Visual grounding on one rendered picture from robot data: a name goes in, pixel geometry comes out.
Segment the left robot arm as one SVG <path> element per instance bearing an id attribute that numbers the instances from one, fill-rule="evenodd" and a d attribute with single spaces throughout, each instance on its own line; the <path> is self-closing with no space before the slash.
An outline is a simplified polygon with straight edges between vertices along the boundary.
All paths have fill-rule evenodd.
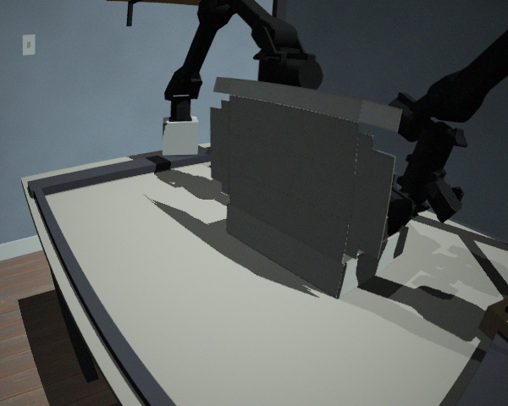
<path id="1" fill-rule="evenodd" d="M 481 107 L 489 91 L 506 76 L 508 30 L 467 67 L 432 84 L 419 100 L 399 92 L 388 105 L 402 109 L 398 134 L 410 142 L 417 141 L 415 152 L 421 158 L 444 167 L 453 146 L 467 147 L 467 140 L 463 129 L 453 129 L 441 121 L 468 121 Z M 424 116 L 441 121 L 435 123 L 431 117 Z M 428 198 L 440 222 L 445 222 L 462 208 L 464 195 L 460 186 L 451 188 L 444 181 L 445 175 L 443 172 L 441 177 L 437 174 L 430 179 L 417 197 L 422 202 Z"/>

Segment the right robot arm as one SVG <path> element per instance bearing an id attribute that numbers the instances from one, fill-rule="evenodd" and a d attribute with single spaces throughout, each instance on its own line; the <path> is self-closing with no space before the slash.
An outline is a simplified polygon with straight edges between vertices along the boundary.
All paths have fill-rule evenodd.
<path id="1" fill-rule="evenodd" d="M 169 122 L 192 121 L 191 99 L 198 98 L 202 85 L 199 72 L 217 31 L 228 24 L 235 11 L 251 27 L 251 37 L 261 48 L 253 57 L 259 60 L 257 81 L 314 90 L 322 84 L 316 55 L 293 54 L 305 53 L 296 28 L 270 15 L 255 0 L 201 0 L 198 10 L 200 24 L 185 62 L 164 92 L 165 100 L 172 101 Z"/>

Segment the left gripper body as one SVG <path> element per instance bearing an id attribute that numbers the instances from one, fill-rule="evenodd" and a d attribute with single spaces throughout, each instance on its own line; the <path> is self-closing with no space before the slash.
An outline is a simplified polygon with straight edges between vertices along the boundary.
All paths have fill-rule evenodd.
<path id="1" fill-rule="evenodd" d="M 389 219 L 400 225 L 408 221 L 418 205 L 425 202 L 417 197 L 429 180 L 434 179 L 437 174 L 440 174 L 439 177 L 441 177 L 445 172 L 444 167 L 433 165 L 421 158 L 415 149 L 412 154 L 407 155 L 406 161 L 409 163 L 404 175 L 396 180 L 401 189 L 397 189 L 393 185 L 391 187 L 387 215 Z"/>

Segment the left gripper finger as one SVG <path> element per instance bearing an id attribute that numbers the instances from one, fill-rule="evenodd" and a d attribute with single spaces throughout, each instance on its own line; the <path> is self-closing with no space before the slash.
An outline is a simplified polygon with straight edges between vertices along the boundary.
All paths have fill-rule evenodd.
<path id="1" fill-rule="evenodd" d="M 423 211 L 426 211 L 427 209 L 430 208 L 430 205 L 428 205 L 426 202 L 422 203 L 421 205 L 418 205 L 415 209 L 415 212 L 418 213 L 418 212 L 423 212 Z M 404 222 L 404 226 L 410 221 L 410 219 L 408 219 L 407 222 Z"/>
<path id="2" fill-rule="evenodd" d="M 414 211 L 409 219 L 412 219 L 416 216 L 418 216 L 418 214 Z M 404 223 L 402 223 L 401 225 L 396 224 L 391 219 L 388 218 L 388 235 L 392 236 L 393 234 L 397 233 L 403 224 Z"/>

